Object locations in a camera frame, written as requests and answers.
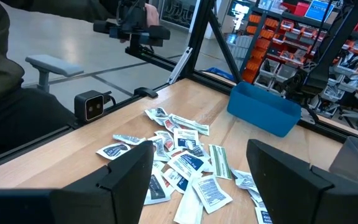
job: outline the pile of packets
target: pile of packets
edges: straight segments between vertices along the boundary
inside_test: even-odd
[[[165,126],[169,132],[156,131],[155,136],[148,139],[153,141],[156,150],[144,205],[167,202],[176,190],[183,194],[183,197],[173,221],[182,224],[201,223],[203,208],[207,213],[212,213],[232,201],[219,186],[216,177],[232,180],[234,174],[236,185],[247,190],[255,202],[258,222],[271,223],[251,174],[230,168],[225,148],[210,144],[211,155],[204,150],[198,135],[209,135],[208,125],[198,124],[174,114],[168,115],[163,108],[146,110],[145,113],[151,120]],[[129,145],[136,146],[146,141],[146,138],[122,134],[112,137],[120,143],[106,146],[96,152],[110,160],[115,160],[130,150]],[[212,175],[203,177],[203,172]]]

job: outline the blue plastic bin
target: blue plastic bin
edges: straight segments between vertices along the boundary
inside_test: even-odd
[[[214,73],[214,74],[217,74],[219,75],[220,77],[223,77],[225,79],[228,79],[230,81],[234,81],[234,77],[232,74],[230,73],[227,73],[227,72],[224,72],[218,68],[215,68],[215,67],[212,67],[212,68],[209,68],[207,70],[205,70],[206,72],[211,72],[211,73]]]
[[[281,138],[301,118],[300,105],[246,82],[232,89],[227,111]]]

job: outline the dark jacket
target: dark jacket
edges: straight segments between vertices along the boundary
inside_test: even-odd
[[[106,20],[112,15],[98,0],[2,0],[26,11],[37,11],[86,21]],[[20,86],[23,68],[6,57],[9,17],[0,5],[0,98]]]

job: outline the sleeve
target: sleeve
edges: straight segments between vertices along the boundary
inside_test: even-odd
[[[106,20],[115,16],[118,0],[1,0],[18,9],[73,19]]]

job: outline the black bracket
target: black bracket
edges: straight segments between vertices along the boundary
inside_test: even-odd
[[[158,97],[158,93],[156,91],[153,91],[153,90],[151,90],[149,88],[146,88],[146,87],[137,88],[134,91],[134,95],[139,95],[139,96],[142,96],[142,97],[148,96],[148,97],[150,97],[152,99]]]

